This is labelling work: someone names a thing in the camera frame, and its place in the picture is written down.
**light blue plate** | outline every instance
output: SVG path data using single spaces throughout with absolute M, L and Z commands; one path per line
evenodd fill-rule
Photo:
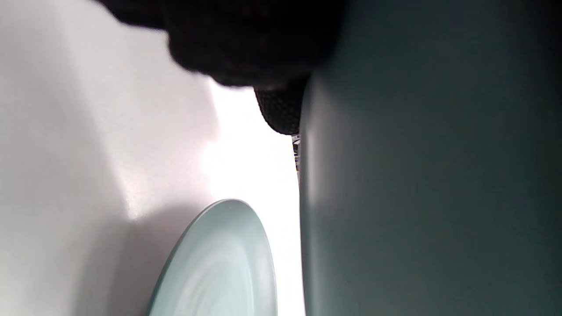
M 148 315 L 277 315 L 268 239 L 246 203 L 219 201 L 195 218 L 162 270 Z

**black textured fabric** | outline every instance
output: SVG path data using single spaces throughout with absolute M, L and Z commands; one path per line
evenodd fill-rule
M 299 133 L 302 96 L 308 77 L 291 82 L 283 89 L 254 89 L 261 115 L 274 131 L 285 135 Z
M 336 44 L 345 0 L 97 0 L 121 22 L 164 29 L 183 68 L 254 87 L 268 124 L 298 131 L 304 81 Z

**dark teal surface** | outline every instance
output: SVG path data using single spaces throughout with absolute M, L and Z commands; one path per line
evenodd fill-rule
M 560 33 L 536 3 L 352 3 L 303 105 L 307 316 L 562 315 Z

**white wall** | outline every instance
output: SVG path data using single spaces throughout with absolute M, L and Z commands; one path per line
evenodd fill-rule
M 0 1 L 0 315 L 141 315 L 193 217 L 240 198 L 268 233 L 279 315 L 303 315 L 290 137 L 250 90 L 171 61 L 95 3 Z

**plate rim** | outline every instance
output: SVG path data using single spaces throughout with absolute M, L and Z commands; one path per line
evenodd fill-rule
M 185 228 L 185 230 L 183 231 L 183 233 L 179 236 L 178 240 L 176 241 L 176 243 L 174 244 L 174 247 L 172 248 L 172 250 L 170 251 L 170 254 L 168 255 L 166 262 L 164 263 L 164 266 L 162 266 L 162 269 L 160 270 L 160 274 L 158 275 L 158 280 L 156 281 L 154 288 L 152 289 L 152 293 L 150 295 L 150 299 L 148 301 L 148 306 L 146 309 L 146 316 L 150 316 L 152 313 L 152 309 L 154 308 L 154 302 L 156 301 L 156 296 L 158 295 L 158 291 L 162 285 L 162 282 L 164 281 L 164 277 L 166 276 L 166 272 L 168 271 L 168 267 L 170 266 L 172 260 L 175 257 L 175 254 L 179 248 L 179 245 L 182 243 L 185 234 L 187 234 L 187 232 L 189 231 L 189 229 L 198 221 L 200 220 L 200 218 L 205 215 L 208 211 L 210 211 L 213 207 L 219 205 L 219 204 L 223 204 L 226 202 L 240 202 L 243 205 L 247 206 L 253 213 L 254 215 L 257 216 L 259 224 L 261 229 L 264 231 L 264 235 L 266 238 L 266 242 L 268 243 L 268 253 L 269 256 L 271 258 L 271 271 L 273 272 L 273 290 L 274 290 L 274 294 L 275 294 L 275 315 L 278 315 L 278 311 L 279 308 L 277 306 L 277 276 L 275 275 L 275 264 L 273 262 L 273 254 L 271 253 L 271 245 L 269 244 L 269 238 L 267 235 L 267 232 L 265 231 L 264 225 L 261 222 L 260 217 L 257 215 L 256 211 L 254 211 L 254 209 L 246 202 L 239 200 L 237 198 L 224 198 L 222 200 L 216 201 L 211 203 L 209 206 L 207 206 L 206 208 L 204 208 L 199 214 L 197 214 L 197 216 L 195 216 L 193 218 L 193 220 L 189 223 L 189 225 L 187 225 L 187 227 Z

